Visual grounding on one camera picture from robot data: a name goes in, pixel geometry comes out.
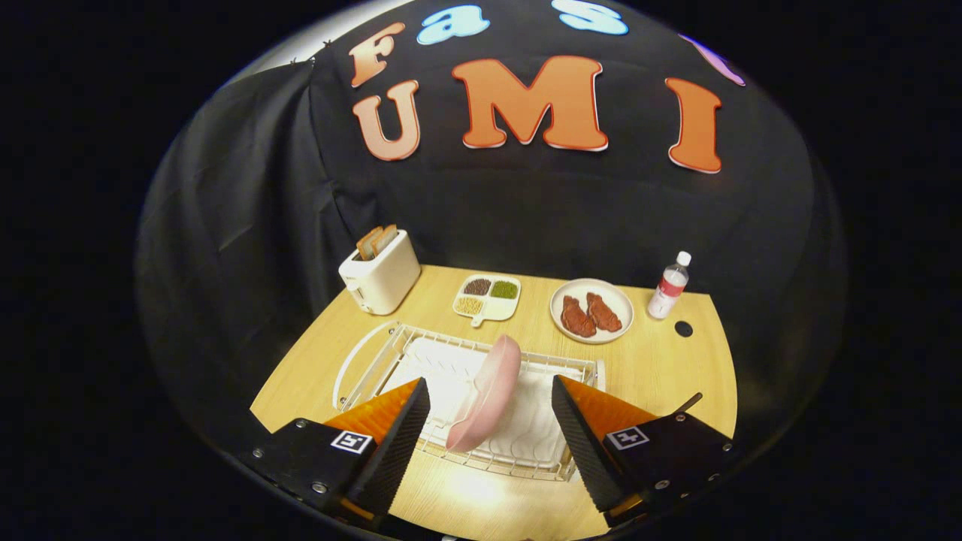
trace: wrinkled fabric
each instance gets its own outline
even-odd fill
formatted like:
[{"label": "wrinkled fabric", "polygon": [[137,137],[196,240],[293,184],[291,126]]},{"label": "wrinkled fabric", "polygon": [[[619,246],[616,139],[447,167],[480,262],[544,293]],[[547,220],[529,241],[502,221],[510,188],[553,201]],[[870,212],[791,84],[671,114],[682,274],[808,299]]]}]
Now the wrinkled fabric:
[{"label": "wrinkled fabric", "polygon": [[[222,420],[251,422],[254,396],[343,288],[337,269],[356,240],[396,223],[424,264],[639,287],[654,287],[679,250],[691,252],[688,291],[711,294],[740,390],[751,392],[739,396],[739,430],[745,421],[768,433],[784,424],[827,363],[807,344],[830,343],[841,324],[837,306],[818,295],[836,285],[820,284],[817,270],[832,272],[829,282],[844,274],[828,187],[792,121],[736,65],[745,87],[621,6],[612,7],[630,29],[624,36],[574,30],[550,2],[503,1],[483,7],[484,32],[418,44],[421,21],[447,7],[412,2],[310,62],[241,79],[171,145],[143,209],[137,292],[158,370],[185,415],[215,445],[237,440],[242,429]],[[393,37],[386,69],[353,89],[348,51],[397,21],[406,30]],[[557,55],[602,64],[595,92],[608,149],[548,146],[551,112],[528,145],[510,131],[499,148],[462,143],[468,97],[451,75],[456,65],[498,59],[530,85]],[[666,77],[721,100],[718,174],[669,159],[679,108]],[[378,160],[351,109],[381,96],[384,134],[395,139],[387,91],[412,79],[419,148],[400,162]]]}]

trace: plastic bottle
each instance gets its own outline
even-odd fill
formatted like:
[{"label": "plastic bottle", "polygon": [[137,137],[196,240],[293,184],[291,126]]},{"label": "plastic bottle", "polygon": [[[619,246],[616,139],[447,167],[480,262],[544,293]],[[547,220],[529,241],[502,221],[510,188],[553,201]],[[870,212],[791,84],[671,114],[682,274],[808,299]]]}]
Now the plastic bottle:
[{"label": "plastic bottle", "polygon": [[661,283],[658,284],[655,295],[648,304],[648,314],[656,320],[663,320],[668,316],[688,284],[687,267],[692,263],[692,254],[680,251],[675,262],[674,265],[665,267]]}]

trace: white toaster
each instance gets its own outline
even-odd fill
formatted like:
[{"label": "white toaster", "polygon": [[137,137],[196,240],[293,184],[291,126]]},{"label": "white toaster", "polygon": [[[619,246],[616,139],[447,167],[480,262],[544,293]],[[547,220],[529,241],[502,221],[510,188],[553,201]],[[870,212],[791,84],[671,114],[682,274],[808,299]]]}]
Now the white toaster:
[{"label": "white toaster", "polygon": [[386,316],[397,309],[420,276],[420,264],[408,232],[397,236],[370,261],[354,250],[338,268],[347,291],[369,314]]}]

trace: grommet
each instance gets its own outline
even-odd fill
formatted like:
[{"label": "grommet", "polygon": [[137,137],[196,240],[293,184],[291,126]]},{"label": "grommet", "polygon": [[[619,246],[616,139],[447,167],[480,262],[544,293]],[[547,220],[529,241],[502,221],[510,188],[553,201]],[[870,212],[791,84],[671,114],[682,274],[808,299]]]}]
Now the grommet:
[{"label": "grommet", "polygon": [[692,336],[693,334],[695,334],[695,330],[692,329],[691,324],[688,322],[676,323],[674,325],[674,332],[678,333],[680,336],[684,338],[688,338],[689,336]]}]

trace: letter m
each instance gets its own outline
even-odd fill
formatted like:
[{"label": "letter m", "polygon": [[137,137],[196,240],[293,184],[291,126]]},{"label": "letter m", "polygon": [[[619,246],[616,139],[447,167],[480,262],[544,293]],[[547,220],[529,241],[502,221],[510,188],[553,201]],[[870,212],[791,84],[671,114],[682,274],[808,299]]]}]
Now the letter m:
[{"label": "letter m", "polygon": [[555,148],[599,151],[608,136],[598,128],[595,77],[601,64],[592,59],[557,56],[544,63],[531,87],[497,60],[476,60],[456,66],[451,74],[468,92],[468,148],[496,148],[508,140],[494,123],[497,110],[521,144],[529,144],[551,110],[551,127],[544,142]]}]

